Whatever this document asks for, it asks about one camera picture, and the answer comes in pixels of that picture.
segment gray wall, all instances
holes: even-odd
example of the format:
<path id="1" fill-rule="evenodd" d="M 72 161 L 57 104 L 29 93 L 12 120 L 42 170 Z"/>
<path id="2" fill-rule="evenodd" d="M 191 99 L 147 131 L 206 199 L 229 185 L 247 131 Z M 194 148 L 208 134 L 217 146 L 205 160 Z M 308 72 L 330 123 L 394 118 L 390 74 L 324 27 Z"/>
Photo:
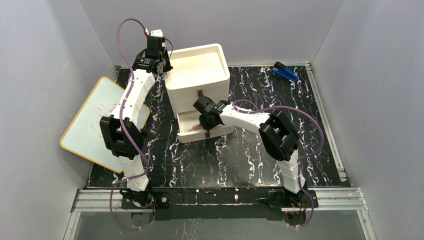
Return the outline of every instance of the gray wall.
<path id="1" fill-rule="evenodd" d="M 126 66 L 116 44 L 123 19 L 162 29 L 175 49 L 222 45 L 229 65 L 304 63 L 316 56 L 344 0 L 80 0 L 110 59 Z M 146 45 L 137 23 L 121 30 L 133 60 Z"/>
<path id="2" fill-rule="evenodd" d="M 313 63 L 379 239 L 423 239 L 424 2 L 346 0 Z"/>
<path id="3" fill-rule="evenodd" d="M 0 2 L 1 239 L 62 239 L 90 162 L 59 139 L 114 67 L 78 0 Z"/>

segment aluminum frame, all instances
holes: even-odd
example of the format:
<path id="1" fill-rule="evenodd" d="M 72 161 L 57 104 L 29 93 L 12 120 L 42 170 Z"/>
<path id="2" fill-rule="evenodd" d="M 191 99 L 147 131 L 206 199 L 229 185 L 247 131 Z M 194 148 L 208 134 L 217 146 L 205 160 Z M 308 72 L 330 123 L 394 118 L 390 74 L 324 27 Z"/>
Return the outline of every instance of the aluminum frame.
<path id="1" fill-rule="evenodd" d="M 311 187 L 316 192 L 319 207 L 316 211 L 356 210 L 366 240 L 376 240 L 376 236 L 368 216 L 368 206 L 359 187 Z M 69 222 L 63 237 L 73 240 L 77 231 L 81 212 L 109 212 L 109 189 L 78 190 L 71 209 Z M 114 212 L 151 213 L 151 209 L 122 209 L 123 197 L 119 190 L 114 190 L 112 207 Z M 292 208 L 281 208 L 281 211 L 292 211 Z"/>

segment drawer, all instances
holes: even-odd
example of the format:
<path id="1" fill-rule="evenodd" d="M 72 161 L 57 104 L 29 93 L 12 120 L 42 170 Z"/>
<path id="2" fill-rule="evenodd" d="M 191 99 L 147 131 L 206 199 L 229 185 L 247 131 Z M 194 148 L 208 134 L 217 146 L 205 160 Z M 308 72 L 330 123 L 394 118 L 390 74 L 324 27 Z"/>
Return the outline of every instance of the drawer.
<path id="1" fill-rule="evenodd" d="M 199 124 L 200 112 L 194 110 L 178 112 L 176 115 L 179 126 L 179 133 L 177 133 L 177 136 L 180 143 L 190 143 L 208 138 L 215 138 L 231 134 L 234 131 L 233 125 L 218 125 L 212 128 L 209 133 L 205 129 L 189 131 L 194 125 Z"/>

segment white box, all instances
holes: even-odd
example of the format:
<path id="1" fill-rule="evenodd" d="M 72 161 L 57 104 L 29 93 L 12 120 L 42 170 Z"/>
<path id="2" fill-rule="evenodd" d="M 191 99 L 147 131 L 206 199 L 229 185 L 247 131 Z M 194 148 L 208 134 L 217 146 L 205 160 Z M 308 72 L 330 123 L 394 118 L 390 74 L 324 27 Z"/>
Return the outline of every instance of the white box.
<path id="1" fill-rule="evenodd" d="M 221 45 L 174 50 L 170 62 L 173 69 L 165 76 L 165 86 L 174 116 L 195 110 L 198 91 L 214 101 L 213 97 L 228 95 L 230 72 Z"/>
<path id="2" fill-rule="evenodd" d="M 177 133 L 180 143 L 190 143 L 207 138 L 207 131 L 200 129 L 189 131 L 194 125 L 199 124 L 200 112 L 197 110 L 177 113 L 179 133 Z M 230 134 L 234 131 L 233 125 L 218 125 L 209 131 L 209 138 L 215 138 Z"/>
<path id="3" fill-rule="evenodd" d="M 215 103 L 229 98 L 230 72 L 221 45 L 175 50 L 170 61 L 173 69 L 165 76 L 165 86 L 174 117 L 178 119 L 178 140 L 189 143 L 232 133 L 232 125 L 219 125 L 209 132 L 189 131 L 199 124 L 200 112 L 193 104 L 200 95 Z"/>

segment black bracket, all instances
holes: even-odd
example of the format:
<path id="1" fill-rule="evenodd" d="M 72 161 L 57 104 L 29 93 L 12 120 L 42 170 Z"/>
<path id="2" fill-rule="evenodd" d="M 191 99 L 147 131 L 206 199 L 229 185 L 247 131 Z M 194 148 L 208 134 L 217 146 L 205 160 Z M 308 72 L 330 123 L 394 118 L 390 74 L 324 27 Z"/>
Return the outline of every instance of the black bracket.
<path id="1" fill-rule="evenodd" d="M 292 122 L 279 110 L 269 115 L 260 124 L 260 138 L 266 152 L 278 161 L 290 161 L 292 153 L 298 149 L 299 134 Z"/>
<path id="2" fill-rule="evenodd" d="M 209 132 L 214 127 L 223 124 L 220 114 L 228 104 L 230 102 L 225 100 L 215 103 L 209 97 L 203 95 L 193 104 L 193 107 L 200 112 L 200 125 Z"/>
<path id="3" fill-rule="evenodd" d="M 133 191 L 127 188 L 120 190 L 119 193 L 122 195 L 122 209 L 138 209 L 139 207 L 135 206 L 132 201 L 146 206 L 153 199 L 156 202 L 156 209 L 167 209 L 171 203 L 170 193 L 167 191 L 152 191 L 151 188 L 146 188 L 145 191 Z"/>
<path id="4" fill-rule="evenodd" d="M 132 69 L 143 69 L 148 73 L 166 73 L 173 69 L 168 50 L 163 46 L 166 38 L 161 36 L 147 36 L 147 48 L 135 57 Z"/>
<path id="5" fill-rule="evenodd" d="M 143 138 L 147 135 L 147 132 L 143 129 L 139 131 L 136 125 L 127 119 L 124 119 L 123 123 L 137 146 L 142 149 L 144 143 Z M 114 118 L 113 115 L 102 116 L 99 124 L 104 144 L 107 149 L 112 151 L 114 156 L 123 156 L 133 160 L 134 156 L 139 154 L 136 148 L 131 144 L 127 135 L 120 130 L 121 123 L 119 119 Z"/>

